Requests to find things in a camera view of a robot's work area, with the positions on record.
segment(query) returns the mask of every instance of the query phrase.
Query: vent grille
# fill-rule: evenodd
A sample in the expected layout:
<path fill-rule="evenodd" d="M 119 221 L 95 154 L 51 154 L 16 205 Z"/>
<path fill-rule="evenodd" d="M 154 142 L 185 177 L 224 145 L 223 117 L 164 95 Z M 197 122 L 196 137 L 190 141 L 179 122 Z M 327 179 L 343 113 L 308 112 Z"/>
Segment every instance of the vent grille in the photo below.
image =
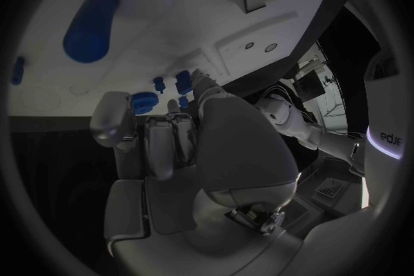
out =
<path fill-rule="evenodd" d="M 325 181 L 316 189 L 316 192 L 324 195 L 325 197 L 334 198 L 341 187 L 344 186 L 344 182 L 338 181 L 333 178 L 327 178 Z"/>

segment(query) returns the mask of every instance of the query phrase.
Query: edge logo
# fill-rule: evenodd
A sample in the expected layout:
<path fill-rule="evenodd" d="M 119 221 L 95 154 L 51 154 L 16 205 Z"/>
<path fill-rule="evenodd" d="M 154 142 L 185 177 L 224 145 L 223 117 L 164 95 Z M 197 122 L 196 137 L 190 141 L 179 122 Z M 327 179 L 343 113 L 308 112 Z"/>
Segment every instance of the edge logo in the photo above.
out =
<path fill-rule="evenodd" d="M 387 135 L 386 133 L 381 132 L 381 140 L 386 140 L 387 143 L 399 146 L 402 143 L 402 139 L 395 136 L 391 133 Z"/>

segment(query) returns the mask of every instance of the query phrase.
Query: purple light strip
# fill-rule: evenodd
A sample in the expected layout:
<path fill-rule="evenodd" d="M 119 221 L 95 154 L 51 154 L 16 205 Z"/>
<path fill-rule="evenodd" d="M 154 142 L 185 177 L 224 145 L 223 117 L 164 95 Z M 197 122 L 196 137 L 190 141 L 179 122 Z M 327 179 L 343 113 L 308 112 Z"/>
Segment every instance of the purple light strip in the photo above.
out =
<path fill-rule="evenodd" d="M 395 154 L 390 152 L 389 150 L 386 150 L 385 148 L 381 147 L 380 145 L 378 145 L 374 139 L 371 136 L 371 133 L 369 131 L 369 127 L 368 130 L 366 131 L 366 138 L 368 139 L 368 141 L 371 143 L 372 146 L 374 146 L 376 149 L 378 149 L 379 151 L 383 152 L 384 154 L 387 154 L 389 157 L 393 157 L 394 159 L 401 159 L 401 155 Z"/>

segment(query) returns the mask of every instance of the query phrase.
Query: blue knob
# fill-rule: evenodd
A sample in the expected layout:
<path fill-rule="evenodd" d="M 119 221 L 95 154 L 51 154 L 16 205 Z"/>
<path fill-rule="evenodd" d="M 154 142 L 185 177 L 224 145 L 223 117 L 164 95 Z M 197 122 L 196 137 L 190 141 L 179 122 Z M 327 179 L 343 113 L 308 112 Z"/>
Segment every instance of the blue knob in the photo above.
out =
<path fill-rule="evenodd" d="M 163 91 L 166 89 L 166 85 L 164 84 L 164 80 L 162 77 L 154 78 L 155 90 L 163 94 Z"/>
<path fill-rule="evenodd" d="M 136 115 L 145 114 L 158 104 L 158 96 L 152 92 L 136 93 L 132 96 L 132 104 Z"/>
<path fill-rule="evenodd" d="M 193 90 L 191 86 L 191 75 L 187 70 L 180 72 L 175 78 L 177 78 L 175 86 L 179 94 L 186 95 Z"/>
<path fill-rule="evenodd" d="M 13 68 L 12 84 L 20 85 L 24 74 L 24 58 L 18 57 Z"/>
<path fill-rule="evenodd" d="M 109 50 L 110 30 L 119 0 L 85 0 L 63 39 L 66 54 L 75 61 L 90 63 Z"/>
<path fill-rule="evenodd" d="M 183 109 L 188 108 L 188 99 L 186 95 L 183 95 L 182 97 L 178 98 L 178 102 L 181 108 Z"/>

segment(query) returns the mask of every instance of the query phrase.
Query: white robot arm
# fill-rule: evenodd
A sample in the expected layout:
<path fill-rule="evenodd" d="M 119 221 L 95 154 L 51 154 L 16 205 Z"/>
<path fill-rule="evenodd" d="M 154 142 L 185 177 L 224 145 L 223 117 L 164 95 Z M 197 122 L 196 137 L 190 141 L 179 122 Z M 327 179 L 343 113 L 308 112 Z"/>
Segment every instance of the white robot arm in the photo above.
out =
<path fill-rule="evenodd" d="M 348 162 L 351 171 L 364 175 L 365 139 L 351 139 L 346 135 L 325 132 L 317 124 L 304 121 L 301 112 L 290 102 L 277 94 L 270 99 L 260 99 L 255 107 L 275 125 L 282 135 L 297 138 L 298 142 L 311 150 L 320 150 Z"/>

